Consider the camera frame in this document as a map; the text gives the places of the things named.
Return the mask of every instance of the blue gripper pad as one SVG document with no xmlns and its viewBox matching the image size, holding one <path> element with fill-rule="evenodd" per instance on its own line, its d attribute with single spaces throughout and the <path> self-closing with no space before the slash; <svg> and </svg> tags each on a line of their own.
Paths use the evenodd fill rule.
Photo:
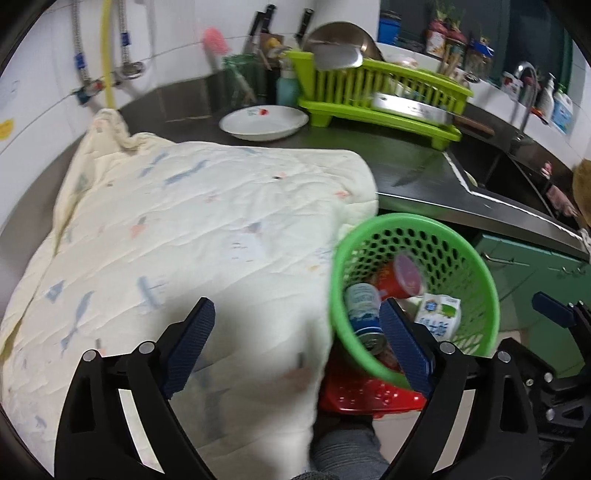
<svg viewBox="0 0 591 480">
<path fill-rule="evenodd" d="M 393 306 L 388 300 L 383 301 L 379 308 L 379 323 L 408 383 L 414 391 L 429 398 L 433 392 L 430 376 L 434 366 L 402 319 L 404 313 L 396 307 L 398 305 Z"/>
<path fill-rule="evenodd" d="M 572 309 L 541 291 L 534 293 L 531 306 L 536 312 L 541 313 L 562 328 L 571 328 L 576 324 Z"/>
<path fill-rule="evenodd" d="M 160 336 L 157 345 L 164 367 L 161 389 L 167 399 L 185 388 L 195 362 L 213 330 L 215 319 L 213 302 L 202 298 L 185 321 L 169 325 Z"/>
</svg>

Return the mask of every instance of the lime green dish drainer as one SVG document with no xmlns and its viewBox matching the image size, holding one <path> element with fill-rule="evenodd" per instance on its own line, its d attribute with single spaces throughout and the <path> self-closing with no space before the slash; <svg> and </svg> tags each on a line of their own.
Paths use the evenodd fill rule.
<svg viewBox="0 0 591 480">
<path fill-rule="evenodd" d="M 473 93 L 443 75 L 370 59 L 364 59 L 363 65 L 354 69 L 318 72 L 313 53 L 289 51 L 287 55 L 303 90 L 299 104 L 310 112 L 313 127 L 328 127 L 336 116 L 430 137 L 431 146 L 437 150 L 445 150 L 450 141 L 458 142 L 462 138 L 453 125 L 436 127 L 371 108 L 372 95 L 382 92 L 461 115 Z"/>
</svg>

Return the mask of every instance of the braided metal hose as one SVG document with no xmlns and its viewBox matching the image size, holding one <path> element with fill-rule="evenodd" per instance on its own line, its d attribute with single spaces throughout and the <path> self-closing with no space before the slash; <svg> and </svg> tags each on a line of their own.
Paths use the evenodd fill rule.
<svg viewBox="0 0 591 480">
<path fill-rule="evenodd" d="M 119 33 L 121 35 L 121 63 L 129 63 L 129 32 L 127 32 L 127 15 L 125 0 L 119 0 Z"/>
<path fill-rule="evenodd" d="M 86 67 L 84 51 L 82 50 L 82 35 L 80 33 L 80 0 L 74 0 L 72 2 L 72 26 L 74 31 L 74 50 L 76 52 L 74 57 L 76 68 L 80 72 L 82 82 L 87 85 L 91 80 Z"/>
</svg>

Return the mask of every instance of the dish soap bottle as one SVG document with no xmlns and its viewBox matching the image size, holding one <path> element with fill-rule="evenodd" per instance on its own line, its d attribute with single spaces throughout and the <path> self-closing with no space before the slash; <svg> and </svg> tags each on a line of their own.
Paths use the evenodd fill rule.
<svg viewBox="0 0 591 480">
<path fill-rule="evenodd" d="M 277 79 L 277 105 L 297 107 L 300 97 L 300 82 L 290 59 L 279 60 L 281 76 Z"/>
<path fill-rule="evenodd" d="M 570 122 L 573 119 L 573 101 L 564 92 L 564 86 L 559 85 L 557 92 L 554 94 L 554 111 L 552 113 L 552 121 L 554 125 L 566 133 L 570 127 Z"/>
<path fill-rule="evenodd" d="M 546 85 L 546 88 L 541 91 L 540 98 L 538 98 L 538 105 L 537 105 L 538 110 L 540 112 L 542 112 L 542 115 L 544 116 L 544 119 L 547 122 L 550 122 L 551 117 L 552 117 L 552 112 L 554 112 L 554 98 L 553 98 L 554 75 L 552 75 L 551 73 L 549 75 L 550 75 L 550 80 L 548 80 L 548 84 Z"/>
</svg>

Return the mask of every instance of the sticker on wall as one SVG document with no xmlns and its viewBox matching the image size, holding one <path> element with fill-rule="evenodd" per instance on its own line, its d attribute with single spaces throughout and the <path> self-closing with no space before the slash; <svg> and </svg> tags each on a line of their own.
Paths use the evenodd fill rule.
<svg viewBox="0 0 591 480">
<path fill-rule="evenodd" d="M 14 130 L 14 119 L 11 118 L 0 123 L 0 141 L 7 140 Z"/>
</svg>

